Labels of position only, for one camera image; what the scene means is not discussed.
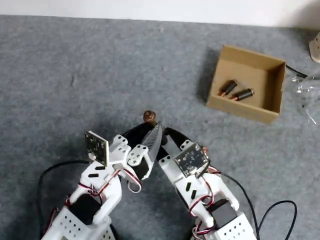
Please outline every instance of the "gray carpet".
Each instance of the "gray carpet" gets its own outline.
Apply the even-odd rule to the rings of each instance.
[[[264,125],[209,109],[204,98],[223,44],[284,58],[306,73],[319,65],[307,43],[316,32],[236,25],[0,16],[0,239],[36,240],[36,186],[43,170],[84,159],[84,131],[112,139],[158,120],[207,145],[212,163],[238,179],[258,220],[278,200],[298,205],[291,240],[320,235],[319,133],[296,108],[287,72],[283,111]],[[62,206],[83,166],[45,180],[43,210]],[[227,184],[252,217],[241,190]],[[123,188],[111,214],[125,240],[182,240],[193,220],[156,165],[141,194]],[[283,240],[291,205],[270,213],[262,240]]]

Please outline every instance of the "black cable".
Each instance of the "black cable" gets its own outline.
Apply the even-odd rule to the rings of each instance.
[[[286,67],[287,69],[290,69],[291,71],[295,72],[298,77],[301,77],[301,78],[304,78],[304,79],[305,79],[306,77],[308,77],[308,75],[306,75],[306,74],[304,74],[304,73],[302,73],[302,72],[300,72],[300,71],[298,71],[298,70],[290,67],[288,64],[286,64],[285,67]]]
[[[255,227],[255,232],[256,232],[256,239],[257,240],[260,240],[260,229],[262,227],[262,224],[264,223],[268,213],[277,205],[280,205],[280,204],[285,204],[285,203],[289,203],[289,204],[292,204],[294,206],[294,216],[293,216],[293,219],[292,219],[292,222],[291,222],[291,226],[290,226],[290,229],[285,237],[284,240],[288,240],[290,235],[291,235],[291,232],[293,231],[294,229],[294,226],[295,226],[295,223],[296,223],[296,219],[297,219],[297,214],[298,214],[298,208],[297,208],[297,205],[294,201],[291,201],[291,200],[282,200],[282,201],[278,201],[276,203],[274,203],[271,207],[269,207],[267,209],[267,211],[265,212],[265,214],[263,215],[262,217],[262,220],[258,226],[258,221],[257,221],[257,217],[256,217],[256,212],[255,212],[255,209],[254,209],[254,206],[245,190],[245,188],[237,181],[235,180],[233,177],[229,176],[228,174],[224,173],[224,172],[220,172],[222,176],[225,176],[227,177],[228,179],[232,180],[233,182],[235,182],[242,190],[243,194],[245,195],[245,198],[247,199],[248,203],[249,203],[249,206],[250,206],[250,209],[251,209],[251,212],[252,212],[252,216],[253,216],[253,221],[254,221],[254,227]]]
[[[206,163],[204,169],[203,169],[199,174],[195,175],[195,177],[196,177],[197,179],[200,178],[200,177],[207,171],[207,169],[208,169],[209,166],[210,166],[210,163],[211,163],[211,160],[208,159],[208,162]]]
[[[290,226],[290,229],[285,237],[285,240],[288,240],[290,235],[291,235],[291,232],[292,230],[294,229],[294,226],[295,226],[295,223],[296,223],[296,219],[297,219],[297,214],[298,214],[298,208],[297,208],[297,205],[294,201],[291,201],[291,200],[283,200],[283,201],[278,201],[276,202],[275,204],[273,204],[271,207],[268,208],[268,210],[265,212],[265,214],[263,215],[262,217],[262,220],[258,226],[258,231],[261,230],[261,227],[262,227],[262,224],[264,223],[268,213],[277,205],[280,205],[280,204],[292,204],[294,206],[294,215],[293,215],[293,219],[292,219],[292,223],[291,223],[291,226]]]
[[[38,217],[39,217],[39,238],[40,239],[43,236],[43,226],[44,226],[44,216],[43,216],[42,209],[41,209],[41,195],[42,195],[41,190],[42,190],[42,183],[43,183],[44,177],[51,170],[56,169],[61,166],[66,166],[66,165],[71,165],[71,164],[89,164],[89,163],[90,163],[89,161],[85,161],[85,160],[63,161],[63,162],[57,163],[57,164],[49,167],[47,170],[45,170],[41,174],[39,181],[38,181],[37,190],[36,190],[36,209],[37,209]]]
[[[251,212],[252,212],[252,217],[253,217],[253,221],[254,221],[254,227],[255,227],[255,233],[256,233],[256,240],[260,240],[260,234],[259,234],[259,228],[258,228],[258,221],[257,221],[257,217],[256,217],[256,212],[255,212],[255,209],[254,209],[254,205],[252,204],[245,188],[240,184],[240,182],[238,182],[237,180],[235,180],[233,177],[229,176],[228,174],[224,173],[224,172],[220,172],[222,176],[225,176],[227,177],[228,179],[232,180],[233,182],[235,182],[242,190],[246,200],[248,201],[249,203],[249,206],[250,206],[250,209],[251,209]]]

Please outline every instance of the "red and white wire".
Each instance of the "red and white wire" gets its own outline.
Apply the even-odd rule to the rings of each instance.
[[[131,187],[130,187],[130,181],[128,182],[128,189],[134,193],[134,194],[138,194],[141,192],[142,190],[142,184],[141,184],[141,181],[135,176],[133,175],[129,170],[127,169],[121,169],[122,171],[124,171],[131,179],[132,181],[139,186],[139,189],[137,191],[133,190]]]
[[[140,182],[140,180],[134,175],[132,174],[129,170],[121,168],[121,169],[117,169],[116,171],[114,171],[114,173],[112,174],[111,178],[99,189],[99,191],[94,190],[92,187],[86,186],[83,183],[79,182],[78,185],[88,189],[88,192],[91,194],[91,196],[93,197],[97,197],[99,196],[101,202],[102,202],[102,198],[101,198],[101,193],[106,189],[106,187],[109,185],[109,182],[116,177],[121,171],[124,171],[126,173],[126,175],[128,175],[130,177],[130,179],[139,186],[139,189],[137,191],[134,191],[130,188],[130,184],[128,183],[128,188],[131,192],[137,194],[141,191],[142,189],[142,184]]]
[[[205,235],[205,234],[208,234],[208,233],[214,228],[214,226],[212,226],[212,227],[207,227],[207,228],[204,228],[204,229],[200,230],[200,227],[201,227],[202,223],[203,223],[203,222],[200,221],[199,224],[196,226],[195,233],[196,233],[197,235]]]
[[[55,215],[56,215],[56,213],[58,213],[59,212],[59,209],[56,207],[56,208],[54,208],[52,211],[51,211],[51,214],[50,214],[50,218],[49,218],[49,221],[47,222],[47,224],[46,224],[46,227],[45,227],[45,230],[44,230],[44,234],[48,231],[48,229],[51,227],[51,225],[52,225],[52,223],[53,223],[53,221],[54,221],[54,219],[55,219]]]
[[[196,215],[194,215],[193,213],[192,213],[192,209],[194,209],[194,207],[200,202],[200,201],[202,201],[202,200],[204,200],[204,199],[206,199],[206,198],[211,198],[211,196],[210,195],[203,195],[203,196],[201,196],[201,197],[199,197],[197,200],[195,200],[190,206],[189,206],[189,213],[190,213],[190,215],[192,216],[192,217],[195,217]]]
[[[196,227],[192,228],[192,236],[196,239],[196,240],[204,240],[203,238],[199,237],[196,233]]]
[[[214,203],[214,201],[215,201],[215,196],[214,196],[214,193],[212,192],[212,189],[211,189],[209,183],[206,181],[206,179],[205,179],[204,177],[202,177],[202,179],[203,179],[205,185],[208,187],[209,192],[210,192],[210,202],[209,202],[209,203],[204,203],[204,202],[202,202],[202,203],[203,203],[204,205],[206,205],[206,206],[210,206],[210,205],[212,205],[212,204]]]
[[[221,175],[220,171],[213,166],[209,166],[207,171],[209,174]]]

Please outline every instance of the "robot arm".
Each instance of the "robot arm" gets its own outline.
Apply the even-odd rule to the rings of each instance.
[[[146,112],[144,120],[116,135],[110,146],[102,137],[86,132],[91,163],[42,239],[116,240],[109,215],[122,198],[121,179],[138,193],[158,160],[190,215],[196,217],[192,240],[256,240],[238,200],[210,166],[206,151],[172,128],[163,131],[155,113]]]
[[[238,200],[219,171],[209,166],[206,151],[172,128],[164,132],[167,143],[161,146],[158,162],[190,215],[196,217],[191,239],[256,240]]]
[[[89,131],[85,133],[92,161],[81,174],[66,206],[50,223],[43,240],[115,240],[110,212],[122,198],[120,178],[138,193],[141,180],[149,177],[158,154],[162,127],[143,123],[116,135],[112,144]]]

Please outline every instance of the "open cardboard box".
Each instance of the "open cardboard box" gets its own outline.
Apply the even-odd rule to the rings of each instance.
[[[237,116],[270,124],[280,114],[286,62],[261,53],[224,45],[215,70],[207,106]],[[229,81],[238,86],[228,96],[218,96]],[[253,89],[254,95],[241,101],[233,93]]]

